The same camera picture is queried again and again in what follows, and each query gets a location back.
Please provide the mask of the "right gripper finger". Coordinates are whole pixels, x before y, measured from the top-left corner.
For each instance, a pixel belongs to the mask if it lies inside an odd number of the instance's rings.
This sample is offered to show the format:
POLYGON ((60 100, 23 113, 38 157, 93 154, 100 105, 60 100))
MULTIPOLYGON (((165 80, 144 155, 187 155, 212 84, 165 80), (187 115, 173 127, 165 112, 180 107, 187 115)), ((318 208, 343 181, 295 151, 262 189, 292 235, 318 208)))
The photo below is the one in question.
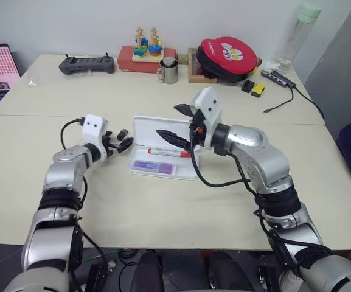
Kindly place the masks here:
POLYGON ((190 109, 188 104, 178 104, 174 106, 174 109, 187 117, 194 117, 194 113, 190 109))
POLYGON ((183 150, 190 150, 190 142, 187 139, 179 137, 176 133, 168 130, 156 130, 157 134, 166 142, 183 150))

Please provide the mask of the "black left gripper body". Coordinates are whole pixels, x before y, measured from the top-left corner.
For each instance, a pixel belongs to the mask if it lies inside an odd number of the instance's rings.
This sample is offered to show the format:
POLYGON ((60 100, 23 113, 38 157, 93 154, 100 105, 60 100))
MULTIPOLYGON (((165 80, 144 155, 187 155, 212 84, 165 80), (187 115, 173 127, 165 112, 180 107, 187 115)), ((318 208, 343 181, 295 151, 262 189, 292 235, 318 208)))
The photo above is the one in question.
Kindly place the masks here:
POLYGON ((102 136, 102 144, 106 150, 106 156, 111 157, 114 154, 114 151, 118 151, 119 147, 116 144, 111 142, 111 131, 106 131, 102 136))

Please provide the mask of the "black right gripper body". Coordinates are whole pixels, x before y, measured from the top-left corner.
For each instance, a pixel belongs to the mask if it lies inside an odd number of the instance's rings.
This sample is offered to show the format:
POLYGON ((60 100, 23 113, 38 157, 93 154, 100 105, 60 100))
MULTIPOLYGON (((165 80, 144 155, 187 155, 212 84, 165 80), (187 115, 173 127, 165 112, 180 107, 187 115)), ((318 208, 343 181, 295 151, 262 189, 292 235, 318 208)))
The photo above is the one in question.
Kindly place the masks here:
POLYGON ((201 110, 197 110, 191 123, 189 125, 191 138, 190 138, 190 146, 195 149, 197 145, 204 146, 205 138, 206 138, 206 125, 204 123, 205 116, 201 112, 201 110))

